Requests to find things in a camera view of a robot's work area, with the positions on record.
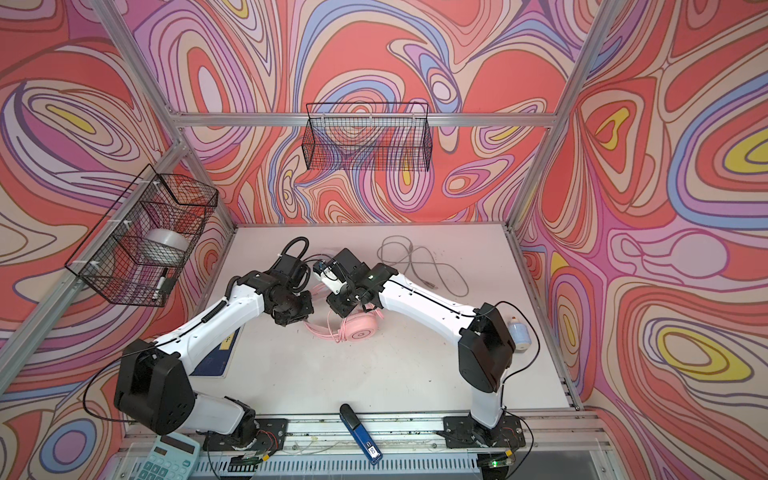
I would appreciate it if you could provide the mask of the pink headphones with cable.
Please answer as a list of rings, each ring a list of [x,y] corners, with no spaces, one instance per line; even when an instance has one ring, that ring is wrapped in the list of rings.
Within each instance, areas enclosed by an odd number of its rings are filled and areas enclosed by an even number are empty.
[[[379,330],[379,321],[384,319],[381,310],[369,309],[366,304],[360,311],[353,312],[340,320],[334,327],[330,315],[326,316],[325,325],[317,325],[305,321],[305,328],[316,338],[333,341],[334,343],[356,342],[374,336]]]

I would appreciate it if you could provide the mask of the white headphones with grey cable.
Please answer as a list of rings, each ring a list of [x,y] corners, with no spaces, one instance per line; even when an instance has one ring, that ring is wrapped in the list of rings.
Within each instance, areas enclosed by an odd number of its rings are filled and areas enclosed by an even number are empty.
[[[310,255],[304,263],[314,276],[314,264],[319,261],[329,264],[333,257],[330,253],[316,253]],[[376,249],[376,259],[434,292],[447,293],[455,298],[465,298],[470,293],[469,283],[457,267],[450,262],[439,260],[432,250],[415,244],[407,235],[386,236]],[[330,291],[318,279],[317,282],[319,286],[314,287],[315,291],[320,291],[321,288]]]

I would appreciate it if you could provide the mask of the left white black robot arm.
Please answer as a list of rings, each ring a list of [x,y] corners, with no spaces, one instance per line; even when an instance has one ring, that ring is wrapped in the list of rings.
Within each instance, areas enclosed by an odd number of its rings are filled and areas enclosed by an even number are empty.
[[[221,436],[236,450],[250,447],[260,429],[253,408],[231,397],[196,392],[190,375],[205,357],[247,322],[268,316],[279,326],[313,311],[306,286],[310,269],[281,254],[266,271],[232,277],[223,297],[177,329],[136,340],[120,360],[114,405],[157,435],[194,429]]]

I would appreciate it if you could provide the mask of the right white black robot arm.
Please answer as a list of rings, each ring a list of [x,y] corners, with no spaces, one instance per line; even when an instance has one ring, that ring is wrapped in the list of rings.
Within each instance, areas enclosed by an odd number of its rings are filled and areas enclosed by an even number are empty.
[[[312,271],[330,290],[326,302],[340,317],[357,307],[372,306],[402,314],[456,346],[459,373],[472,389],[472,403],[463,418],[465,426],[454,425],[458,416],[446,417],[442,436],[454,447],[498,445],[503,432],[503,375],[512,364],[516,345],[496,306],[450,301],[392,266],[368,266],[347,248],[318,262]]]

